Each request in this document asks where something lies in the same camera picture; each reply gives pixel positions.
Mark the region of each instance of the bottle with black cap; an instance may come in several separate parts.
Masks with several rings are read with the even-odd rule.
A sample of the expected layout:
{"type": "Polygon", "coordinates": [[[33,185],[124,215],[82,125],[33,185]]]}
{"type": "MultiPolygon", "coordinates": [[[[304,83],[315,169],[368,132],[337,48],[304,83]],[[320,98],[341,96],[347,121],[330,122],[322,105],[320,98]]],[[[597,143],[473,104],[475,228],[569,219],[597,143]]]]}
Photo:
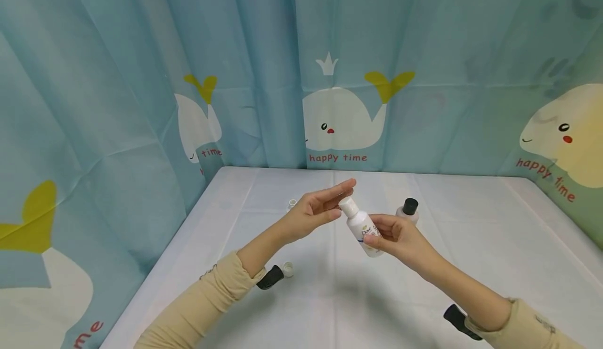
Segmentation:
{"type": "Polygon", "coordinates": [[[398,217],[408,218],[409,221],[411,221],[412,223],[414,223],[416,225],[417,221],[418,221],[417,207],[418,207],[417,200],[415,200],[413,198],[407,198],[406,201],[404,201],[404,205],[399,207],[398,210],[396,210],[396,215],[398,217]]]}

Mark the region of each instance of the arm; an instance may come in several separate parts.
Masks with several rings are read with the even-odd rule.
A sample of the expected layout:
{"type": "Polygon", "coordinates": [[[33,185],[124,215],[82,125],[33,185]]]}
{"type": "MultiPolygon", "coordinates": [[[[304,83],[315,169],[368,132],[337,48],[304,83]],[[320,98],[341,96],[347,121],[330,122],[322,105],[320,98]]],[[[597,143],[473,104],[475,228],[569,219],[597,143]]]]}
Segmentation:
{"type": "Polygon", "coordinates": [[[193,349],[230,306],[265,275],[266,263],[288,243],[337,219],[339,201],[353,193],[354,179],[305,194],[285,217],[213,269],[164,309],[136,342],[135,349],[193,349]]]}
{"type": "Polygon", "coordinates": [[[383,238],[368,235],[366,245],[398,258],[451,297],[467,312],[467,328],[493,348],[583,348],[524,301],[501,297],[446,261],[411,222],[389,215],[371,218],[383,238]]]}
{"type": "Polygon", "coordinates": [[[498,331],[507,324],[511,316],[511,302],[469,277],[443,257],[421,276],[461,306],[485,331],[498,331]]]}

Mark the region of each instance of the person's left hand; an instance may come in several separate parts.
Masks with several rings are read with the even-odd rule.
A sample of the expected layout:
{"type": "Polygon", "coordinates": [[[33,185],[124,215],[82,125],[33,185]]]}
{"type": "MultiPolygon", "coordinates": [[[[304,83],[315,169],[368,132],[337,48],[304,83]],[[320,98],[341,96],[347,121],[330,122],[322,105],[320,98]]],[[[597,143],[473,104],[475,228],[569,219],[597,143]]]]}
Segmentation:
{"type": "Polygon", "coordinates": [[[356,179],[348,179],[329,189],[304,194],[274,225],[279,228],[286,243],[307,237],[317,227],[341,216],[339,202],[354,193],[355,185],[356,179]]]}

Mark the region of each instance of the black bottle cap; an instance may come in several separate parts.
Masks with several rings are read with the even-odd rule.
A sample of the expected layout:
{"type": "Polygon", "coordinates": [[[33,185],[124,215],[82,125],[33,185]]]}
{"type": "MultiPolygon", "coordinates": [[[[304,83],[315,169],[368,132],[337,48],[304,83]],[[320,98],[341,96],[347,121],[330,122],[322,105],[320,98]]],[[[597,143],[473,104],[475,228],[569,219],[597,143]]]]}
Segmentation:
{"type": "Polygon", "coordinates": [[[418,201],[413,198],[407,198],[404,201],[404,206],[402,207],[402,211],[404,214],[412,216],[417,211],[418,201]]]}
{"type": "Polygon", "coordinates": [[[283,271],[278,265],[275,265],[256,285],[262,290],[268,290],[273,287],[275,283],[281,281],[283,277],[285,277],[285,274],[283,274],[283,271]]]}
{"type": "Polygon", "coordinates": [[[463,332],[467,336],[473,338],[475,341],[481,341],[482,338],[477,336],[477,334],[473,333],[469,328],[465,327],[465,314],[459,310],[456,305],[449,306],[448,310],[444,313],[444,318],[448,320],[454,328],[463,332]]]}

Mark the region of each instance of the white crown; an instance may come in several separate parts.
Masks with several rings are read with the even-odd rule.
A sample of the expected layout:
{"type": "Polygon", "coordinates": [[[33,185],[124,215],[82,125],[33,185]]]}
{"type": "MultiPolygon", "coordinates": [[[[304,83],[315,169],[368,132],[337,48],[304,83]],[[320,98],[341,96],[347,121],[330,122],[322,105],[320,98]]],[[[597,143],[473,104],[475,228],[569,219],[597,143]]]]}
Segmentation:
{"type": "Polygon", "coordinates": [[[336,70],[337,61],[339,61],[339,59],[336,59],[335,61],[331,59],[331,52],[327,53],[327,58],[324,61],[316,59],[316,62],[322,68],[322,75],[333,75],[336,70]]]}

